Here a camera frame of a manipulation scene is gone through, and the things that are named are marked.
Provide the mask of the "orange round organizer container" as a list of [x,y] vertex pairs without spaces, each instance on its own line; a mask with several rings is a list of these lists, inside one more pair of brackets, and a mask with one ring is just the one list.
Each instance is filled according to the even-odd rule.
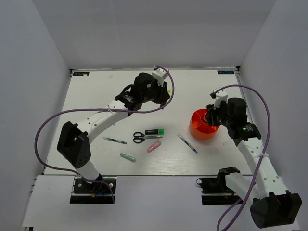
[[197,139],[208,140],[215,136],[219,126],[210,126],[205,121],[207,110],[198,109],[195,111],[190,119],[189,131]]

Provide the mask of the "green highlighter marker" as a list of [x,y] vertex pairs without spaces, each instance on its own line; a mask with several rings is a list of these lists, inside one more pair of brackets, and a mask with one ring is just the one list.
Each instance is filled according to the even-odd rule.
[[144,132],[145,135],[164,135],[164,129],[151,129]]

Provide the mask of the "blue pen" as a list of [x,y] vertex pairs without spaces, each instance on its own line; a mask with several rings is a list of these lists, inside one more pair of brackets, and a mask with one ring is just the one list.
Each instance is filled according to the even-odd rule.
[[196,154],[198,151],[185,139],[183,138],[180,134],[177,134],[177,136],[190,148],[192,149]]

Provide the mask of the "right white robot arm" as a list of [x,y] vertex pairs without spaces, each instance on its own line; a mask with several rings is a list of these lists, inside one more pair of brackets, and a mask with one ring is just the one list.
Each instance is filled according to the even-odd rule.
[[248,122],[246,102],[241,98],[223,99],[219,107],[209,104],[205,119],[211,126],[225,126],[229,137],[244,156],[253,178],[247,181],[234,167],[219,171],[218,188],[233,190],[250,209],[255,225],[262,229],[294,223],[302,205],[275,171],[256,125]]

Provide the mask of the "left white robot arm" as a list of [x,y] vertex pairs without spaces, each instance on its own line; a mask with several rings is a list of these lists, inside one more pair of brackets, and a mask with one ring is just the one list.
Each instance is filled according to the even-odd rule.
[[85,186],[97,192],[102,186],[99,172],[91,162],[90,144],[106,129],[141,109],[146,102],[163,107],[170,99],[165,81],[168,73],[162,68],[151,74],[141,72],[132,85],[126,86],[102,111],[73,124],[66,122],[61,130],[57,150],[86,178]]

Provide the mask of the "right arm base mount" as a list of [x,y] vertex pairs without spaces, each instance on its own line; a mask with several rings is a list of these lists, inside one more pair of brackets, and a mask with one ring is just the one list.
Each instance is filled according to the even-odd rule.
[[226,176],[240,173],[235,167],[222,168],[215,177],[198,178],[196,184],[201,188],[202,205],[232,205],[241,200],[226,186]]

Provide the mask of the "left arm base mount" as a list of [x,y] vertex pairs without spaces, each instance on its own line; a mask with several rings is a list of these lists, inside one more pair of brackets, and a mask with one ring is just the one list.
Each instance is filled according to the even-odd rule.
[[116,196],[117,178],[105,178],[109,185],[85,182],[75,178],[70,196],[70,204],[113,204]]

